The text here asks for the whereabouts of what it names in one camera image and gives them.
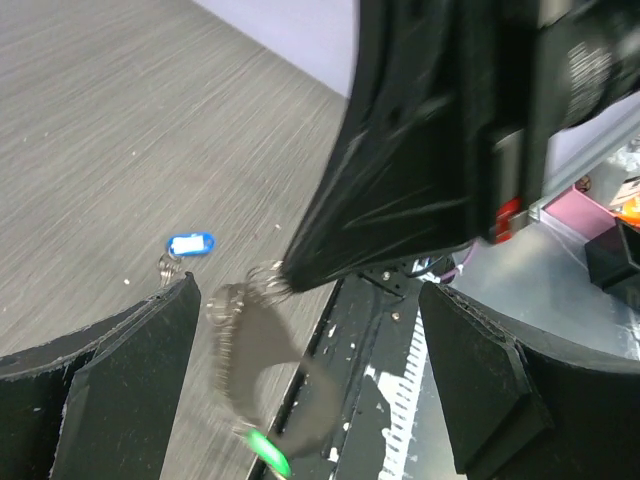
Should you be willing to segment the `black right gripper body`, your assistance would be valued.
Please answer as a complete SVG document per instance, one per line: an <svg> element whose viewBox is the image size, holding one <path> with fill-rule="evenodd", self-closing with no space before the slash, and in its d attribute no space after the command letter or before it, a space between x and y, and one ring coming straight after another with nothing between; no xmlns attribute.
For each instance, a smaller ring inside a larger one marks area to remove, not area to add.
<svg viewBox="0 0 640 480"><path fill-rule="evenodd" d="M481 237L509 240L543 193L548 144L639 90L636 1L494 1L496 117L483 139Z"/></svg>

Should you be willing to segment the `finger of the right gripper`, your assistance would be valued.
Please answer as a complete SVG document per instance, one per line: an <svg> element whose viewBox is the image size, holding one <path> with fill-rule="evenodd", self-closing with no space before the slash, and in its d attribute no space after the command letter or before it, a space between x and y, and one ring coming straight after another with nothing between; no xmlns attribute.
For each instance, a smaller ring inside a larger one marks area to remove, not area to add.
<svg viewBox="0 0 640 480"><path fill-rule="evenodd" d="M494 230L495 1L363 1L342 126L281 272L305 292Z"/></svg>

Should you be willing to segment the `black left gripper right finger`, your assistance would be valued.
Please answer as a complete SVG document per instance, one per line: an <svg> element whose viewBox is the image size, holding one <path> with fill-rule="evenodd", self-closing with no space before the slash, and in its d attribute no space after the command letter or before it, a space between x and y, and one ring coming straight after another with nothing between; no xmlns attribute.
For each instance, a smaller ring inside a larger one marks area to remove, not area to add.
<svg viewBox="0 0 640 480"><path fill-rule="evenodd" d="M639 364L432 283L419 295L457 472L470 479L635 479Z"/></svg>

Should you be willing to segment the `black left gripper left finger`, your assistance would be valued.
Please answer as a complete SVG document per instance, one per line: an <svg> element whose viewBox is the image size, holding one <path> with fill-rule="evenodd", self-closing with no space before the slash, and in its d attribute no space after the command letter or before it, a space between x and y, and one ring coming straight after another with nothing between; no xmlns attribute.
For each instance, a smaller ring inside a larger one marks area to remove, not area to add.
<svg viewBox="0 0 640 480"><path fill-rule="evenodd" d="M118 314L3 356L2 478L159 478L200 303L186 273Z"/></svg>

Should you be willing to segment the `green key tag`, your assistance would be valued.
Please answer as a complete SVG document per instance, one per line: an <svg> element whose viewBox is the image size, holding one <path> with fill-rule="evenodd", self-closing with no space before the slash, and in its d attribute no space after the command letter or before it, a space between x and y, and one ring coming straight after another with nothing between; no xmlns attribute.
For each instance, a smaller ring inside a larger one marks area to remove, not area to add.
<svg viewBox="0 0 640 480"><path fill-rule="evenodd" d="M244 435L249 449L260 459L278 479L289 479L291 466L286 456L275 444L255 428L250 428Z"/></svg>

